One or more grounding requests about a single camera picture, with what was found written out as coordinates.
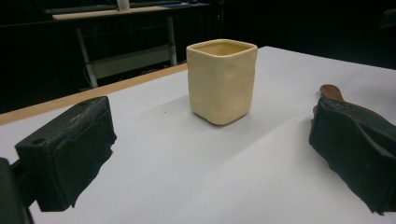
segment table surface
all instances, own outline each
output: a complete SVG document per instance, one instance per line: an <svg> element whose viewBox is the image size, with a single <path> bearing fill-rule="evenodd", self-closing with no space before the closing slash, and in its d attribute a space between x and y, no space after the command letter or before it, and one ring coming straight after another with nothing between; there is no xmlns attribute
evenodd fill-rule
<svg viewBox="0 0 396 224"><path fill-rule="evenodd" d="M252 107L227 126L191 112L186 70L149 80L102 92L114 154L75 208L42 213L34 203L36 223L396 223L393 213L372 214L308 144L323 84L396 123L395 70L261 48ZM0 156L14 162L22 138L87 95L7 119Z"/></svg>
<svg viewBox="0 0 396 224"><path fill-rule="evenodd" d="M57 21L61 21L61 20L72 20L72 19L84 19L84 18L91 18L91 17L123 15L123 14L130 14L130 13L153 12L153 11L169 10L169 9L183 8L183 7L202 7L202 6L209 6L209 4L182 3L179 5L171 5L171 6L131 7L128 10L124 10L124 11L118 11L117 9L114 9L114 10L104 10L104 11L59 14L59 15L53 15L52 18Z"/></svg>

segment square cup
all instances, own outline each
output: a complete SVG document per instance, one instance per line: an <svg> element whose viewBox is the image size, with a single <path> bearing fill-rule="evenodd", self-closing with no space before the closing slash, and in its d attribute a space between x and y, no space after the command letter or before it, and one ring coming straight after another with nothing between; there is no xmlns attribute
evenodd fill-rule
<svg viewBox="0 0 396 224"><path fill-rule="evenodd" d="M246 115L251 106L257 46L215 39L187 46L190 106L217 125Z"/></svg>

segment handmade pottery cup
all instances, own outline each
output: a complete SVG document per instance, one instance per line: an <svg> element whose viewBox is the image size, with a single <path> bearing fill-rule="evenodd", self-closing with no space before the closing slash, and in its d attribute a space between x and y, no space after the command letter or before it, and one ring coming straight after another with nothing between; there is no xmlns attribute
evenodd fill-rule
<svg viewBox="0 0 396 224"><path fill-rule="evenodd" d="M224 125L251 106L257 46L215 39L187 47L190 105L209 122Z"/></svg>

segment table leg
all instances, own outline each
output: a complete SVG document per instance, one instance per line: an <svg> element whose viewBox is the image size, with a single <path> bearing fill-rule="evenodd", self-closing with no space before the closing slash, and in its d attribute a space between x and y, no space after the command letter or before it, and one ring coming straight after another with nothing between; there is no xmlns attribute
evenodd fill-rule
<svg viewBox="0 0 396 224"><path fill-rule="evenodd" d="M85 47L84 37L82 36L82 32L79 27L76 28L76 33L78 37L79 46L81 47L82 56L84 57L84 63L85 66L87 67L88 76L90 77L91 87L97 88L98 83L96 81L95 74L93 73L90 57L88 56L88 51L87 48Z"/></svg>
<svg viewBox="0 0 396 224"><path fill-rule="evenodd" d="M174 32L172 17L166 18L166 27L168 32L169 59L171 61L171 66L175 66L177 65L177 53L176 53L175 32Z"/></svg>

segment dark background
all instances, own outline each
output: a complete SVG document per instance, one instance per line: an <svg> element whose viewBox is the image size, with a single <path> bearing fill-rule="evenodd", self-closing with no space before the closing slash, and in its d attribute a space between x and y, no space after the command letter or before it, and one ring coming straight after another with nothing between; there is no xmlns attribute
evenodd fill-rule
<svg viewBox="0 0 396 224"><path fill-rule="evenodd" d="M89 5L93 0L5 0L0 2L0 113L87 90L84 62L75 26L21 29L16 24L48 19L43 8ZM396 29L380 29L390 0L259 1L227 0L223 11L174 17L177 61L185 48L213 38L231 38L303 53L396 69ZM164 17L132 18L83 25L92 60L166 43ZM10 32L4 27L16 26ZM162 69L155 64L99 85Z"/></svg>

